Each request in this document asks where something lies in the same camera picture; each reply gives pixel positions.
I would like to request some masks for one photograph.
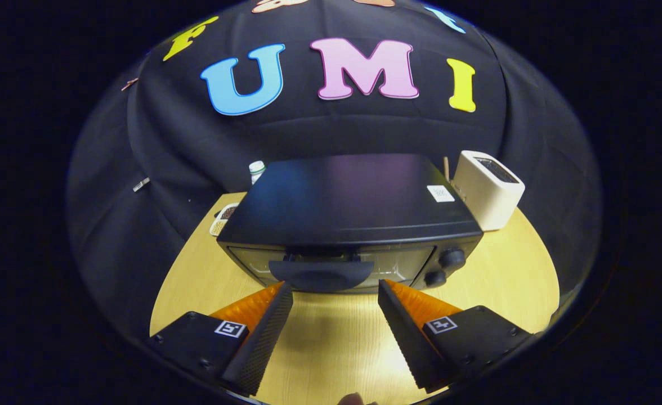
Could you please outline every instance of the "black fabric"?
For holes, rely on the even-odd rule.
[[[462,150],[498,156],[526,183],[520,207],[549,249],[562,295],[580,282],[598,244],[598,174],[580,123],[534,67],[466,21],[455,17],[467,30],[457,33],[416,2],[319,0],[257,15],[255,4],[218,13],[166,62],[173,37],[156,46],[111,85],[81,133],[69,170],[69,235],[84,281],[117,328],[148,336],[178,252],[218,196],[249,189],[256,160],[416,153],[439,168],[448,156],[453,171]],[[310,43],[333,37],[366,56],[383,39],[410,43],[419,97],[384,97],[382,79],[364,96],[347,77],[351,97],[321,100],[323,65]],[[254,92],[261,77],[246,55],[273,43],[285,44],[279,97],[246,115],[216,112],[200,72],[237,57],[236,88]],[[475,68],[473,113],[449,107],[447,57]],[[149,184],[134,193],[145,177]]]
[[[518,207],[544,241],[561,302],[586,277],[601,238],[601,176],[582,124],[549,80],[485,34],[507,94],[503,145],[496,155],[526,185]]]

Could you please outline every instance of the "letter u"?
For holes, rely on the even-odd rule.
[[[258,61],[261,71],[261,88],[251,94],[240,95],[236,91],[233,72],[239,61],[236,57],[223,59],[204,69],[200,77],[207,82],[213,108],[223,115],[244,115],[274,102],[284,87],[279,61],[279,54],[284,49],[284,44],[269,44],[248,53],[249,59]]]

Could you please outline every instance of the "orange gripper pad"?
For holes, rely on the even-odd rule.
[[[391,290],[396,294],[399,302],[404,306],[404,309],[419,329],[423,328],[424,323],[428,321],[437,320],[438,318],[462,311],[460,308],[445,303],[438,298],[424,294],[419,290],[414,290],[411,287],[406,287],[398,282],[393,282],[392,280],[383,281],[388,282],[388,286],[391,287]]]
[[[218,320],[243,323],[248,328],[249,335],[258,325],[269,305],[279,292],[279,288],[284,282],[270,285],[259,292],[254,292],[248,297],[241,298],[237,302],[231,303],[220,310],[209,315]]]

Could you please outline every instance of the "round wooden table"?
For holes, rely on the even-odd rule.
[[[187,311],[209,314],[262,289],[208,232],[213,213],[244,195],[221,196],[200,221],[159,290],[149,336]],[[445,285],[424,292],[462,309],[485,305],[530,333],[543,330],[558,308],[554,264],[518,208],[506,227],[485,233]],[[416,387],[376,294],[294,292],[254,398],[271,405],[337,405],[354,392],[365,403],[401,405],[441,391]]]

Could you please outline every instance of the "toaster oven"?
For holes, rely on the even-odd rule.
[[[444,284],[482,236],[429,159],[364,154],[270,164],[216,240],[261,285],[372,293]]]

